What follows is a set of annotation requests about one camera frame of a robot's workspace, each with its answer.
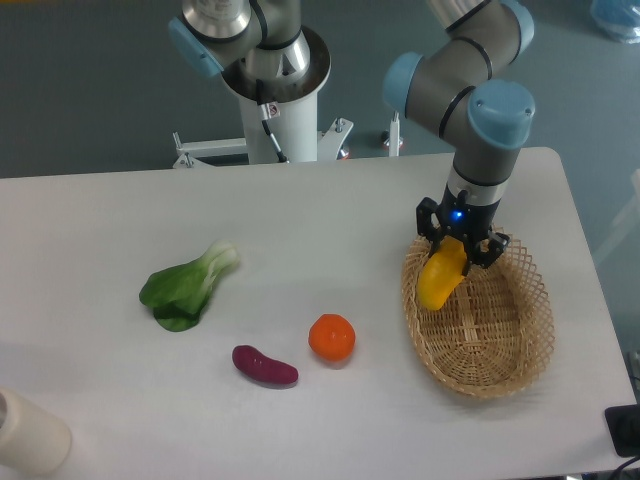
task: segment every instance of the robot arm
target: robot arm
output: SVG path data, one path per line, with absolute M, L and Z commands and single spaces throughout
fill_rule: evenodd
M 285 48 L 300 32 L 300 0 L 183 0 L 182 15 L 169 23 L 180 54 L 208 78 L 256 47 Z
M 509 238 L 492 231 L 535 111 L 522 86 L 492 77 L 533 38 L 533 20 L 515 0 L 429 0 L 451 41 L 431 58 L 399 57 L 384 80 L 384 98 L 396 111 L 456 149 L 441 202 L 417 208 L 418 233 L 435 254 L 444 237 L 464 246 L 472 264 L 489 267 Z

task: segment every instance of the metal bracket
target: metal bracket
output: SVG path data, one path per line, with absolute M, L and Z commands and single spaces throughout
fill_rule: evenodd
M 318 132 L 318 161 L 335 161 L 348 155 L 344 141 L 352 129 L 353 122 L 337 118 L 326 133 Z M 210 167 L 212 165 L 201 162 L 198 158 L 247 153 L 247 141 L 244 138 L 182 143 L 178 132 L 173 132 L 173 141 L 178 154 L 178 160 L 173 164 L 173 168 Z
M 352 129 L 353 122 L 346 118 L 336 118 L 318 141 L 318 161 L 334 162 L 340 158 L 344 141 Z

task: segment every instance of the green leafy vegetable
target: green leafy vegetable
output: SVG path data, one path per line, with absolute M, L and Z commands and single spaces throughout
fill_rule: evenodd
M 140 301 L 153 310 L 154 318 L 166 330 L 193 328 L 209 303 L 216 280 L 238 261 L 232 243 L 217 241 L 201 257 L 152 274 L 140 290 Z

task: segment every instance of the white table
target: white table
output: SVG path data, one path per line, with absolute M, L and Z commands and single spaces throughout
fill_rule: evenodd
M 414 209 L 452 156 L 0 181 L 0 383 L 69 424 L 54 478 L 497 480 L 612 469 L 603 411 L 633 403 L 560 159 L 522 151 L 496 223 L 548 286 L 556 351 L 530 389 L 479 403 L 419 363 L 399 275 Z M 237 243 L 243 263 L 200 325 L 164 331 L 148 275 Z M 351 362 L 307 346 L 337 312 Z M 298 385 L 246 381 L 231 350 L 295 365 Z M 0 467 L 6 480 L 23 478 Z

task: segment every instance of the black cable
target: black cable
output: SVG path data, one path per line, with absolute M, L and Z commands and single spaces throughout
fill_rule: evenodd
M 264 100 L 263 92 L 264 92 L 264 83 L 262 82 L 262 80 L 256 80 L 256 102 L 260 106 L 267 103 Z M 280 144 L 278 143 L 278 140 L 276 140 L 276 136 L 273 134 L 273 132 L 269 128 L 269 124 L 267 123 L 267 120 L 262 120 L 262 128 L 264 129 L 264 133 L 266 133 L 267 137 L 269 137 L 269 139 L 271 140 L 271 145 L 273 145 L 273 149 L 276 151 L 276 155 L 278 156 L 278 162 L 287 163 L 289 159 L 285 156 L 284 153 L 282 153 Z
M 622 472 L 622 470 L 627 468 L 632 463 L 636 463 L 638 461 L 640 461 L 640 455 L 638 455 L 636 457 L 633 457 L 631 460 L 627 460 L 622 465 L 620 465 L 618 468 L 616 468 L 613 472 L 611 472 L 611 475 L 609 475 L 609 478 L 607 480 L 616 480 L 616 479 L 620 478 L 620 472 Z

